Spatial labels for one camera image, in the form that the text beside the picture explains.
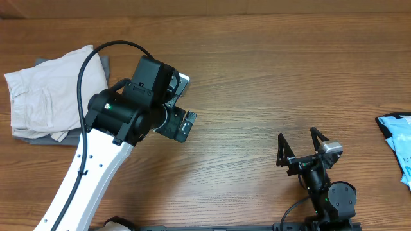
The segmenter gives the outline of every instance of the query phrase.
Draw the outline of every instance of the wooden table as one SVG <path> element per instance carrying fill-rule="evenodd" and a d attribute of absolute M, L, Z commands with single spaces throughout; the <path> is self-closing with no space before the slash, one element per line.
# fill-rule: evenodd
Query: wooden table
<path fill-rule="evenodd" d="M 409 230 L 411 194 L 375 117 L 411 111 L 411 14 L 308 14 L 0 21 L 0 73 L 86 44 L 137 42 L 192 79 L 178 105 L 197 113 L 188 141 L 151 133 L 113 178 L 92 225 L 268 225 L 306 196 L 275 166 L 277 135 L 313 153 L 310 127 L 344 145 L 328 171 L 358 189 L 364 230 Z M 141 52 L 110 56 L 110 83 L 130 78 Z M 12 138 L 0 78 L 0 230 L 32 230 L 76 148 Z M 288 221 L 314 213 L 311 203 Z"/>

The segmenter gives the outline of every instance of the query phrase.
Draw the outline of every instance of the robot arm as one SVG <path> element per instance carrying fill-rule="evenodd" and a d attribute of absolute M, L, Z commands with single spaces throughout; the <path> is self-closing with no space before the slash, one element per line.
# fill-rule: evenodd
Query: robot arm
<path fill-rule="evenodd" d="M 284 223 L 291 207 L 281 223 L 274 224 L 274 227 L 280 231 L 361 231 L 359 223 L 351 222 L 355 216 L 356 189 L 347 182 L 331 183 L 326 172 L 340 159 L 342 145 L 338 141 L 328 140 L 316 128 L 311 128 L 311 137 L 315 154 L 296 158 L 283 134 L 279 134 L 277 166 L 288 166 L 288 176 L 299 175 L 300 184 L 307 190 L 316 215 L 307 217 L 304 223 Z"/>
<path fill-rule="evenodd" d="M 122 87 L 122 94 L 117 93 Z M 184 142 L 197 115 L 190 111 L 186 114 L 175 104 L 188 87 L 188 76 L 143 56 L 131 80 L 121 80 L 94 95 L 84 118 L 87 130 L 84 172 L 79 172 L 83 155 L 81 136 L 69 171 L 35 231 L 87 230 L 112 177 L 150 130 Z M 74 197 L 56 224 L 79 174 L 82 177 Z"/>

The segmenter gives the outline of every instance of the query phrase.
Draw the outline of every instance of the gray cloth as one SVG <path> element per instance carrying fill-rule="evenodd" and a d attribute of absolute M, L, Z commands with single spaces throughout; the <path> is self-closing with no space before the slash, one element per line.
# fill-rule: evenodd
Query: gray cloth
<path fill-rule="evenodd" d="M 34 66 L 41 64 L 42 62 L 47 61 L 48 59 L 45 58 L 37 58 L 34 62 Z M 109 65 L 109 57 L 108 56 L 101 56 L 100 57 L 101 64 L 103 66 L 105 78 L 107 83 L 109 83 L 110 79 L 110 65 Z M 51 138 L 51 135 L 47 135 L 44 137 L 36 138 L 36 139 L 29 139 L 29 138 L 22 138 L 22 137 L 14 137 L 16 139 L 20 139 L 30 144 L 36 145 L 67 145 L 67 146 L 77 146 L 78 142 L 80 141 L 80 134 L 82 133 L 81 128 L 76 128 L 73 130 L 69 130 L 67 136 L 62 140 L 62 142 L 58 142 Z"/>

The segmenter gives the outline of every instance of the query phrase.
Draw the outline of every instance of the blue package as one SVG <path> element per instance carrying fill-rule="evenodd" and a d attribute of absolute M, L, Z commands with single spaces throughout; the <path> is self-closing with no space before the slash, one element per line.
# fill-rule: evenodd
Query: blue package
<path fill-rule="evenodd" d="M 411 190 L 411 116 L 381 116 L 378 121 L 385 126 L 391 137 L 384 132 L 385 140 L 397 156 L 404 172 L 401 182 Z"/>

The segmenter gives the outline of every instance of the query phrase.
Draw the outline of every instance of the beige cloth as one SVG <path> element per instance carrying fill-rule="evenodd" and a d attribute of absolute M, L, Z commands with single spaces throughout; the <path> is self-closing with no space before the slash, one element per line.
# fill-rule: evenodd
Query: beige cloth
<path fill-rule="evenodd" d="M 5 74 L 12 106 L 14 136 L 39 138 L 51 134 L 62 140 L 68 130 L 80 127 L 76 86 L 80 68 L 92 45 L 35 67 Z M 83 111 L 91 96 L 107 88 L 100 57 L 88 63 L 82 81 Z"/>

